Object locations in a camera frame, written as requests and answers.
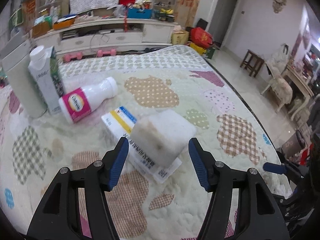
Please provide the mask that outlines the white sponge block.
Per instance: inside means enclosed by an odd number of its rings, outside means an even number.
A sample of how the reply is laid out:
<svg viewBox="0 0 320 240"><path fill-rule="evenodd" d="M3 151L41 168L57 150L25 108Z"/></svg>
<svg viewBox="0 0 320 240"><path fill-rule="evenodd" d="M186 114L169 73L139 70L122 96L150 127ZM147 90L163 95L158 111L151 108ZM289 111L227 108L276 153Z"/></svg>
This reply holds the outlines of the white sponge block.
<svg viewBox="0 0 320 240"><path fill-rule="evenodd" d="M157 165L169 168L195 136L196 127L172 109L138 119L131 139Z"/></svg>

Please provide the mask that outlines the white blue yellow box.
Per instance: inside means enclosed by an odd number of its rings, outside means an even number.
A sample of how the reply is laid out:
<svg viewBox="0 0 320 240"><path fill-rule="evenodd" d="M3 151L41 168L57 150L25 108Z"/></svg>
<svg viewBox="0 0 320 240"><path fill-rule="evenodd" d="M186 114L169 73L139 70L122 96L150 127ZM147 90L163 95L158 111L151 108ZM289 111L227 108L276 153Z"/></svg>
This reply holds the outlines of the white blue yellow box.
<svg viewBox="0 0 320 240"><path fill-rule="evenodd" d="M148 181L163 184L182 164L176 158L169 168L157 165L142 149L131 139L131 132L137 119L124 106L120 106L101 116L108 133L114 142L126 137L129 141L128 161Z"/></svg>

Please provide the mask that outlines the white upholstered chair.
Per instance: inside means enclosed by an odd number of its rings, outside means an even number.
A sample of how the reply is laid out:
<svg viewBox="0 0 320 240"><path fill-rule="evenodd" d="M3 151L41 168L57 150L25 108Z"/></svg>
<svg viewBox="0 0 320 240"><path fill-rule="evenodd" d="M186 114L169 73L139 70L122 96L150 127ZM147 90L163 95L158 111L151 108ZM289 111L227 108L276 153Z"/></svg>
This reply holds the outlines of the white upholstered chair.
<svg viewBox="0 0 320 240"><path fill-rule="evenodd" d="M269 88L275 93L279 99L279 106L276 109L276 113L279 113L281 108L289 104L292 100L293 90L288 82L282 77L280 70L286 67L288 62L287 55L281 53L274 53L266 62L268 70L271 72L271 80L268 85L260 93L263 95Z"/></svg>

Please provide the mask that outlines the cream side table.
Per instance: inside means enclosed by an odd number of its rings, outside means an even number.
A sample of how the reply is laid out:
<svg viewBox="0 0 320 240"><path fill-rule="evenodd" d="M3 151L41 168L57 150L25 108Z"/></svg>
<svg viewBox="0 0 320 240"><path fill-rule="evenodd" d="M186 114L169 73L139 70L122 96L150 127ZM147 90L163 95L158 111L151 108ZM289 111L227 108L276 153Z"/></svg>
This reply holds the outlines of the cream side table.
<svg viewBox="0 0 320 240"><path fill-rule="evenodd" d="M286 67L282 73L282 77L289 77L290 80L297 86L300 92L304 96L302 104L295 109L295 111L290 116L290 120L293 121L296 114L307 106L309 100L314 96L313 91L308 86L308 84L303 80L302 76L299 75L292 67Z"/></svg>

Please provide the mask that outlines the dark wooden stool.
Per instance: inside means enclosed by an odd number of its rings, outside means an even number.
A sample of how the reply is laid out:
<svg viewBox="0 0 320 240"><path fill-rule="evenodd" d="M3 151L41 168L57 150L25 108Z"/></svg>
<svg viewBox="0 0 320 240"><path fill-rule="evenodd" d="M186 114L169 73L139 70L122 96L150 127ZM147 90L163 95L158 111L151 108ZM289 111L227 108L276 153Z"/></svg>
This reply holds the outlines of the dark wooden stool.
<svg viewBox="0 0 320 240"><path fill-rule="evenodd" d="M248 50L240 68L244 68L249 71L249 76L257 77L257 74L260 72L265 60L254 53L251 50Z"/></svg>

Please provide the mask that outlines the white bottle pink label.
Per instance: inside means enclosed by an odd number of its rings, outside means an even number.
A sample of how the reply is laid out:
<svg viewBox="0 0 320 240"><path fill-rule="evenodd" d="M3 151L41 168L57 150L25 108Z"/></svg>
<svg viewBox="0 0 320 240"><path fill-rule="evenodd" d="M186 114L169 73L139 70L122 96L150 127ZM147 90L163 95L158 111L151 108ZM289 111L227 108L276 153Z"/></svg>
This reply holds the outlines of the white bottle pink label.
<svg viewBox="0 0 320 240"><path fill-rule="evenodd" d="M59 98L61 112L70 124L93 113L103 101L118 94L118 85L113 77L107 77L96 85L79 87Z"/></svg>

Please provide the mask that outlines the patterned quilted blanket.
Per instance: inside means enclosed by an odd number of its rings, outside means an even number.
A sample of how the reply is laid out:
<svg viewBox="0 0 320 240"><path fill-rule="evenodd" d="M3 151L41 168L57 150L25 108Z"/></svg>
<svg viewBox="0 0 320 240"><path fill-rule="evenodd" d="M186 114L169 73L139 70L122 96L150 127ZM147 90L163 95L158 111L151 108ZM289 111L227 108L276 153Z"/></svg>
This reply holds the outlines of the patterned quilted blanket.
<svg viewBox="0 0 320 240"><path fill-rule="evenodd" d="M1 208L21 233L60 168L86 168L121 137L130 151L106 194L121 239L197 236L210 194L189 157L192 137L237 170L279 163L243 101L185 46L60 63L59 72L66 92L113 77L118 94L70 124L62 113L31 118L10 86L1 89Z"/></svg>

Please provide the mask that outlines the yellow bag on floor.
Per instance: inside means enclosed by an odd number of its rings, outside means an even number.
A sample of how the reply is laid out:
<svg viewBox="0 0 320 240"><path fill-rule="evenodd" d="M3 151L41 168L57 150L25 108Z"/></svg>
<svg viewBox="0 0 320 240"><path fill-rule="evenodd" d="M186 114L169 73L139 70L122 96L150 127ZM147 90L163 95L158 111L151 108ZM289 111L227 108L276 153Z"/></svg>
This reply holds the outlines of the yellow bag on floor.
<svg viewBox="0 0 320 240"><path fill-rule="evenodd" d="M191 43L189 44L189 47L190 47L190 48L193 48L193 50L195 50L195 51L196 51L197 53L199 53L200 55L203 55L203 54L205 54L205 53L207 52L206 49L204 49L204 48L196 45L196 44L193 43L193 42L191 42Z"/></svg>

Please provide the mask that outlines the red gift bag on floor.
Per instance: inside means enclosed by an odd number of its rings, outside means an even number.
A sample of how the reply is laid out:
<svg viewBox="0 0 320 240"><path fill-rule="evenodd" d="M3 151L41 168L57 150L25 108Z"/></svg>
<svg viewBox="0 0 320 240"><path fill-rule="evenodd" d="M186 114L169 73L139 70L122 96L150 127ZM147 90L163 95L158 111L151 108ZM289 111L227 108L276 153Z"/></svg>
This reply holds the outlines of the red gift bag on floor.
<svg viewBox="0 0 320 240"><path fill-rule="evenodd" d="M200 27L191 29L190 39L191 42L204 49L208 49L210 46L213 45L212 35L210 35Z"/></svg>

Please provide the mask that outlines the yellow cardboard box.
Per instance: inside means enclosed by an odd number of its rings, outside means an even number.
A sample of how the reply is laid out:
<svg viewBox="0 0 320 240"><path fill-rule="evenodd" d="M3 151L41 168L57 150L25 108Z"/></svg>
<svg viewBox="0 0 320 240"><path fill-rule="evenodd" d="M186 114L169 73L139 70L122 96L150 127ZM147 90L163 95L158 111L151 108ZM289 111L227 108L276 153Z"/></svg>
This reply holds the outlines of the yellow cardboard box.
<svg viewBox="0 0 320 240"><path fill-rule="evenodd" d="M171 43L172 45L186 45L189 40L189 32L182 30L172 33Z"/></svg>

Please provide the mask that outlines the green white milk carton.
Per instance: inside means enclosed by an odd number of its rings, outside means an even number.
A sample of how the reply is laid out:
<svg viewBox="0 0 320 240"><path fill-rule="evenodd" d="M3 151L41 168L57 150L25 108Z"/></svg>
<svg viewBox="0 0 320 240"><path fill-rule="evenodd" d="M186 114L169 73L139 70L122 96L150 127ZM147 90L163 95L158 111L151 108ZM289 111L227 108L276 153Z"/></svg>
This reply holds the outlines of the green white milk carton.
<svg viewBox="0 0 320 240"><path fill-rule="evenodd" d="M35 47L29 54L28 70L35 80L44 102L51 115L61 112L59 98L65 94L59 63L53 46Z"/></svg>

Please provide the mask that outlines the pink dumbbell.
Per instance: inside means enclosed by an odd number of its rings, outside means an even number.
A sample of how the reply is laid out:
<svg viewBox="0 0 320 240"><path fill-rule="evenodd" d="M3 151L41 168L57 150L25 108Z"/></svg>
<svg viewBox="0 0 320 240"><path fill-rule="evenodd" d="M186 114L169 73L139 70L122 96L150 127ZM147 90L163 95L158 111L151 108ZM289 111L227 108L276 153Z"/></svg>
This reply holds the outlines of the pink dumbbell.
<svg viewBox="0 0 320 240"><path fill-rule="evenodd" d="M82 52L68 53L63 56L64 62L71 62L72 60L81 60L83 58Z"/></svg>
<svg viewBox="0 0 320 240"><path fill-rule="evenodd" d="M117 51L115 49L111 50L98 50L97 51L97 57L103 57L103 56L115 56L117 54Z"/></svg>

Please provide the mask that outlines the grey thermos flask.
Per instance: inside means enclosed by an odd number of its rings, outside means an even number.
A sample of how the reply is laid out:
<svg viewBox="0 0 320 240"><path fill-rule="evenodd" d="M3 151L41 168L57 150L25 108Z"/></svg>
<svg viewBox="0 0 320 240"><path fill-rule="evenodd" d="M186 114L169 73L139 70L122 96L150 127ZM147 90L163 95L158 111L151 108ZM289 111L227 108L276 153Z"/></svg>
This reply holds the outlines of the grey thermos flask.
<svg viewBox="0 0 320 240"><path fill-rule="evenodd" d="M33 77L29 73L29 53L29 40L23 41L16 48L8 44L1 50L1 65L20 103L27 113L36 119L46 112L47 106L40 96Z"/></svg>

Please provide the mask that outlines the white tv cabinet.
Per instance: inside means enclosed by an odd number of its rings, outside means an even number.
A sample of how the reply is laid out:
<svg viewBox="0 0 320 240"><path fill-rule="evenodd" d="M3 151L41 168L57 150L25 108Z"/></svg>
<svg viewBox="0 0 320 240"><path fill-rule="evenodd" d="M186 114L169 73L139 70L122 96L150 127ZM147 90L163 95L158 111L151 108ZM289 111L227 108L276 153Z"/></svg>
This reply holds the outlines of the white tv cabinet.
<svg viewBox="0 0 320 240"><path fill-rule="evenodd" d="M49 31L35 38L35 42L46 48L54 46L59 55L78 51L93 55L100 49L143 51L171 46L171 35L176 25L152 19L100 19Z"/></svg>

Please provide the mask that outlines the orange tray on cabinet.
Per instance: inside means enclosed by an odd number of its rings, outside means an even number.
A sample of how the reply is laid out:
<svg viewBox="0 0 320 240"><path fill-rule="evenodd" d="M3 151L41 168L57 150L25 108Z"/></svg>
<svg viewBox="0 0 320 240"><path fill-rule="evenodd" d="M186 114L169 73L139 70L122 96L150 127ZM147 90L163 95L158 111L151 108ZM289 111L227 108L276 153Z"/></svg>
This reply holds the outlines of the orange tray on cabinet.
<svg viewBox="0 0 320 240"><path fill-rule="evenodd" d="M61 30L61 29L69 28L71 25L74 24L74 21L75 21L75 19L72 18L72 19L56 22L53 24L53 29L54 30Z"/></svg>

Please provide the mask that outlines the blue storage basket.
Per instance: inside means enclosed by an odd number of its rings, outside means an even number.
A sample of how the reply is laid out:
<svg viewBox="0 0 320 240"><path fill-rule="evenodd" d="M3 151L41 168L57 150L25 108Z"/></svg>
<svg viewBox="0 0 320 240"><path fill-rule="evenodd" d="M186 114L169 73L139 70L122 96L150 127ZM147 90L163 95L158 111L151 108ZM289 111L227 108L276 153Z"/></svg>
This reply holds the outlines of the blue storage basket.
<svg viewBox="0 0 320 240"><path fill-rule="evenodd" d="M152 16L152 9L137 9L137 8L129 8L127 10L127 18L135 18L135 19L150 19Z"/></svg>

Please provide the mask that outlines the ornate wall clock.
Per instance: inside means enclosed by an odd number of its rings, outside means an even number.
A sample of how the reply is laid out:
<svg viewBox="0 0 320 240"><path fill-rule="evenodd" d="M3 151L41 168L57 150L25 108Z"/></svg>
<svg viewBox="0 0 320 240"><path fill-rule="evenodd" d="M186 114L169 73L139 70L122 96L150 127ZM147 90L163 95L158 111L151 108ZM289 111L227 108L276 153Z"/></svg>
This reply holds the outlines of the ornate wall clock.
<svg viewBox="0 0 320 240"><path fill-rule="evenodd" d="M286 6L287 0L273 0L272 7L275 14L280 13Z"/></svg>

